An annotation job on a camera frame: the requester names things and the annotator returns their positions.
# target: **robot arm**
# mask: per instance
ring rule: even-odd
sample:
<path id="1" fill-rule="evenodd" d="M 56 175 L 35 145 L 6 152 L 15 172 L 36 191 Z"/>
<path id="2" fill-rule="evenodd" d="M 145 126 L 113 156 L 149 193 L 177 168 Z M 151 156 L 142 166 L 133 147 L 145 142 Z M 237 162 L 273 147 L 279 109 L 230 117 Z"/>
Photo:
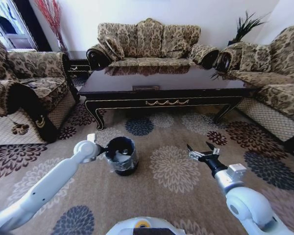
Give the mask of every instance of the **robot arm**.
<path id="1" fill-rule="evenodd" d="M 29 221 L 33 215 L 66 184 L 77 172 L 80 163 L 96 160 L 103 148 L 95 144 L 95 135 L 79 142 L 71 158 L 59 162 L 39 180 L 20 200 L 0 211 L 0 232 L 6 233 Z"/>
<path id="2" fill-rule="evenodd" d="M 219 162 L 220 149 L 207 142 L 211 151 L 196 152 L 188 147 L 189 156 L 205 162 L 212 171 L 226 197 L 226 204 L 231 213 L 238 218 L 250 235 L 294 235 L 280 218 L 273 212 L 267 198 L 261 193 L 244 187 L 241 179 L 246 168 L 233 164 L 228 168 Z"/>

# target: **coffee table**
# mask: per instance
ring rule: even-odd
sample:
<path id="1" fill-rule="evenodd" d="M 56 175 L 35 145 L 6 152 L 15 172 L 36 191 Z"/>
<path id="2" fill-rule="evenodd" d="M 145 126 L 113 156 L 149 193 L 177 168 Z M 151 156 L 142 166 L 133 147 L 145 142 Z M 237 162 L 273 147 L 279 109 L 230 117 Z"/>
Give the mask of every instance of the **coffee table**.
<path id="1" fill-rule="evenodd" d="M 79 94 L 86 96 L 98 130 L 104 128 L 100 109 L 224 105 L 214 117 L 217 123 L 259 88 L 212 77 L 215 73 L 198 66 L 106 67 L 94 71 Z"/>

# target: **curved table leg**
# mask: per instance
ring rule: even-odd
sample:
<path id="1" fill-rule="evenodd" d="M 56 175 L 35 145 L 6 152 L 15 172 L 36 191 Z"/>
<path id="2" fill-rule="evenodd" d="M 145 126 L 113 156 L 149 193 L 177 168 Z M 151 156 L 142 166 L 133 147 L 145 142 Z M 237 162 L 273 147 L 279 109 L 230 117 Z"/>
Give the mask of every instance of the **curved table leg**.
<path id="1" fill-rule="evenodd" d="M 94 105 L 94 102 L 87 102 L 85 101 L 85 106 L 88 112 L 95 118 L 97 122 L 97 130 L 102 130 L 104 128 L 104 120 L 102 115 L 99 113 L 99 110 L 102 108 L 98 108 Z"/>
<path id="2" fill-rule="evenodd" d="M 239 97 L 235 102 L 225 105 L 214 117 L 214 123 L 218 123 L 228 112 L 234 109 L 242 99 L 243 97 Z"/>

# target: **floral patterned rug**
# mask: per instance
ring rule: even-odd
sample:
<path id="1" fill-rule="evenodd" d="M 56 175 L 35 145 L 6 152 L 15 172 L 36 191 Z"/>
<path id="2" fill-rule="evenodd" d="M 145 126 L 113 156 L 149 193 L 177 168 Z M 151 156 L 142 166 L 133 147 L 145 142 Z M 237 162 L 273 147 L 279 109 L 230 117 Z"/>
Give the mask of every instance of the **floral patterned rug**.
<path id="1" fill-rule="evenodd" d="M 105 146 L 112 138 L 135 141 L 139 166 L 126 177 L 111 172 L 103 156 L 81 164 L 76 175 L 16 235 L 103 235 L 118 221 L 136 216 L 164 218 L 194 235 L 246 234 L 229 212 L 209 168 L 188 158 L 186 144 L 207 151 L 221 148 L 220 161 L 247 167 L 246 186 L 265 195 L 294 231 L 294 156 L 237 111 L 219 124 L 219 107 L 102 110 L 106 127 L 81 101 L 52 144 L 0 146 L 0 209 L 24 195 L 76 143 L 96 133 Z"/>

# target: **black container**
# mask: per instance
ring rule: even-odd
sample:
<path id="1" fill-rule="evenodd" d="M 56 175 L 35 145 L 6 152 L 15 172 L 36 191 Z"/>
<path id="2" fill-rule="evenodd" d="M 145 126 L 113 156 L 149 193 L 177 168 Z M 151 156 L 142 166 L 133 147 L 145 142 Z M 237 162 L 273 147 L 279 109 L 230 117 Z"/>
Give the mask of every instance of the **black container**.
<path id="1" fill-rule="evenodd" d="M 130 156 L 130 158 L 124 162 L 118 162 L 115 159 L 116 151 L 120 153 L 126 152 L 126 155 Z M 112 139 L 105 148 L 105 156 L 108 163 L 118 175 L 131 175 L 137 169 L 138 156 L 136 154 L 135 143 L 130 138 L 116 137 Z"/>

